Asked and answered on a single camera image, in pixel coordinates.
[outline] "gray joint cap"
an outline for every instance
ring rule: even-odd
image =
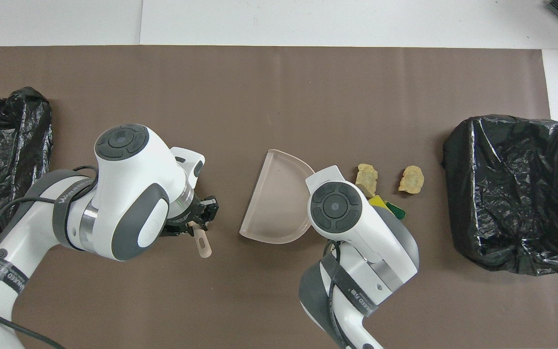
[[[363,212],[363,203],[352,186],[328,182],[312,195],[310,210],[318,227],[338,234],[355,226]]]
[[[125,124],[109,128],[98,137],[94,150],[107,161],[120,161],[137,155],[148,144],[148,128]]]

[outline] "black strap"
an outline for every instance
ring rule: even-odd
[[[75,247],[75,245],[70,242],[70,238],[68,238],[68,232],[66,231],[66,227],[68,226],[68,211],[70,210],[70,205],[73,203],[76,194],[87,188],[92,182],[93,179],[91,178],[75,182],[73,185],[69,186],[62,195],[55,199],[55,203],[53,204],[53,232],[60,244],[65,247],[82,251],[82,249]]]
[[[24,272],[4,258],[0,258],[0,281],[3,281],[18,294],[23,292],[29,278]]]
[[[326,254],[321,262],[330,278],[335,281],[337,288],[363,316],[370,316],[378,309],[378,305],[361,289],[346,269],[343,269],[339,262],[335,260],[333,254]]]

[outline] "black trash bag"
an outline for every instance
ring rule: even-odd
[[[0,209],[48,171],[52,135],[51,106],[38,91],[26,87],[0,98]],[[2,216],[2,226],[13,213]]]
[[[443,153],[456,250],[490,271],[558,272],[558,122],[471,117]]]

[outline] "brown table surface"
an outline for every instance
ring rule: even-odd
[[[64,346],[334,347],[297,295],[325,240],[312,229],[286,245],[238,234],[277,148],[347,179],[370,163],[378,193],[407,211],[419,273],[365,320],[387,349],[558,347],[558,274],[489,272],[458,254],[440,166],[467,117],[549,117],[538,50],[0,47],[0,97],[24,86],[53,106],[53,170],[95,164],[100,133],[137,122],[203,153],[196,192],[221,205],[208,259],[190,237],[160,238],[124,263],[53,248],[13,318]],[[425,173],[415,196],[396,192],[408,165]]]

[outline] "beige dustpan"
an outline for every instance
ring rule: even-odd
[[[288,243],[301,237],[311,226],[305,178],[312,174],[314,170],[301,159],[269,150],[240,234],[266,243]]]

